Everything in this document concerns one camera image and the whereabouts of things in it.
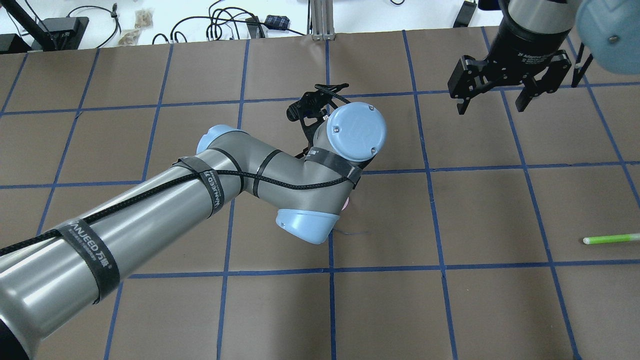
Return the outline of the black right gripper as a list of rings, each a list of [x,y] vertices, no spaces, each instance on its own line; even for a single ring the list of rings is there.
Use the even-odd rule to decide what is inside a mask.
[[[464,116],[471,100],[496,87],[523,88],[515,100],[518,112],[544,92],[554,92],[569,72],[572,62],[561,46],[565,35],[496,35],[487,56],[462,55],[447,82],[457,113]]]

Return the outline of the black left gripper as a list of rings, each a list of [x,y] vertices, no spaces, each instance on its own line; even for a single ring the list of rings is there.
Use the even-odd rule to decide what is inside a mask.
[[[337,85],[315,84],[314,91],[305,92],[302,97],[286,109],[286,118],[291,122],[299,122],[302,132],[306,136],[313,136],[324,123],[324,116],[328,114],[327,105],[337,109],[334,99],[348,104],[350,101],[338,92],[348,88],[348,83]]]

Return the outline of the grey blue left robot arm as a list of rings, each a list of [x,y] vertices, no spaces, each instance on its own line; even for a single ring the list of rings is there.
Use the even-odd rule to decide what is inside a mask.
[[[76,218],[1,250],[1,358],[32,360],[41,342],[157,253],[242,193],[277,210],[276,225],[322,244],[387,138],[374,105],[316,84],[290,105],[308,145],[292,156],[215,125],[195,155]]]

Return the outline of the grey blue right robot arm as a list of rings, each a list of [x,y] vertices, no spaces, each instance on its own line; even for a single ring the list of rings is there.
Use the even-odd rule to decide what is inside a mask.
[[[592,62],[610,73],[639,73],[637,0],[476,0],[502,20],[487,56],[462,55],[448,80],[461,116],[475,96],[521,85],[523,112],[543,93],[560,88],[569,71],[576,87]]]

